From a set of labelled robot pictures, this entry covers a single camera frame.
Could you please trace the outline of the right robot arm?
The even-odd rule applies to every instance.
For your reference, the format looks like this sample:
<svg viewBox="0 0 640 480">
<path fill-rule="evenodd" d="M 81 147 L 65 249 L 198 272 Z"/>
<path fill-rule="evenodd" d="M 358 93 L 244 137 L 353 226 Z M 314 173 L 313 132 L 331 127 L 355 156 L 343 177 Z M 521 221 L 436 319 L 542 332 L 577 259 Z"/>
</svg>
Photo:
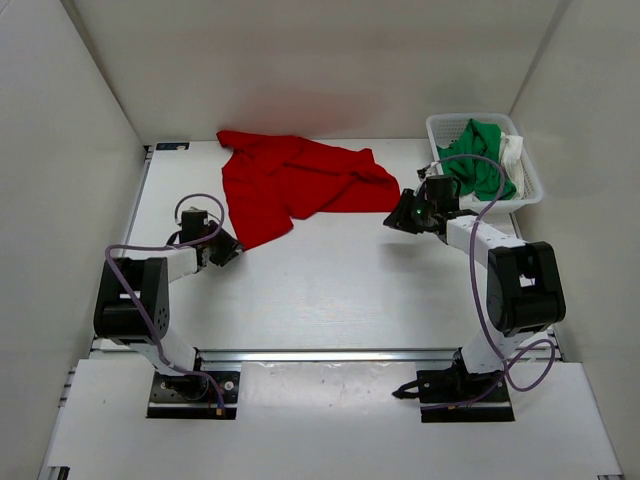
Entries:
<svg viewBox="0 0 640 480">
<path fill-rule="evenodd" d="M 477 280 L 476 266 L 486 270 L 485 296 L 472 285 L 476 308 L 482 314 L 481 332 L 461 348 L 463 366 L 449 375 L 452 393 L 470 400 L 484 389 L 484 374 L 503 370 L 505 361 L 525 340 L 562 321 L 566 304 L 549 243 L 521 240 L 458 206 L 451 194 L 432 200 L 425 189 L 405 189 L 383 224 L 410 234 L 432 233 L 466 253 L 473 281 Z"/>
</svg>

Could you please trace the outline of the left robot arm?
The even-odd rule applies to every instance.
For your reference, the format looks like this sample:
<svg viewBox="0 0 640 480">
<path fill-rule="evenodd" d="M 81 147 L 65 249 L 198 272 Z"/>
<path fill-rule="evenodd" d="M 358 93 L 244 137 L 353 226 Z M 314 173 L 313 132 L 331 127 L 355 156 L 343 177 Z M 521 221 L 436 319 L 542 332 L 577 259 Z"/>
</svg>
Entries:
<svg viewBox="0 0 640 480">
<path fill-rule="evenodd" d="M 156 371 L 175 377 L 188 400 L 206 395 L 210 377 L 198 364 L 198 350 L 170 326 L 170 285 L 204 268 L 223 267 L 244 246 L 218 227 L 201 238 L 174 233 L 161 246 L 110 245 L 94 312 L 94 332 L 143 355 Z"/>
</svg>

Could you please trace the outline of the green t-shirt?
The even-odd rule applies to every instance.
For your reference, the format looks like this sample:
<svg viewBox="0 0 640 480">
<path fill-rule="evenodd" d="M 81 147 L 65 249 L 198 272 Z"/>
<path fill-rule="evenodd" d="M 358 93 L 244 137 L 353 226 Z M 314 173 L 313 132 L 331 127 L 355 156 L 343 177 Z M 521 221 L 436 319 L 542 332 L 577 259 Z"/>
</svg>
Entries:
<svg viewBox="0 0 640 480">
<path fill-rule="evenodd" d="M 440 159 L 455 157 L 441 164 L 445 175 L 452 175 L 461 184 L 460 196 L 474 194 L 479 201 L 491 201 L 501 185 L 501 174 L 482 156 L 500 163 L 502 131 L 498 125 L 470 119 L 457 140 L 448 147 L 437 146 Z"/>
</svg>

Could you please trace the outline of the red t-shirt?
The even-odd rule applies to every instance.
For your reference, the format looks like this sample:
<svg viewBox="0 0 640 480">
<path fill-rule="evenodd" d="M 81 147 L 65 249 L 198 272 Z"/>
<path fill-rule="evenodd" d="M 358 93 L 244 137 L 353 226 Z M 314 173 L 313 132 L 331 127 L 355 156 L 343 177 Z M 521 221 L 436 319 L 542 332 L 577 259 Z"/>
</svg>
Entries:
<svg viewBox="0 0 640 480">
<path fill-rule="evenodd" d="M 298 136 L 222 130 L 232 151 L 222 167 L 231 224 L 250 250 L 317 213 L 385 213 L 400 199 L 396 178 L 371 149 L 350 150 Z"/>
</svg>

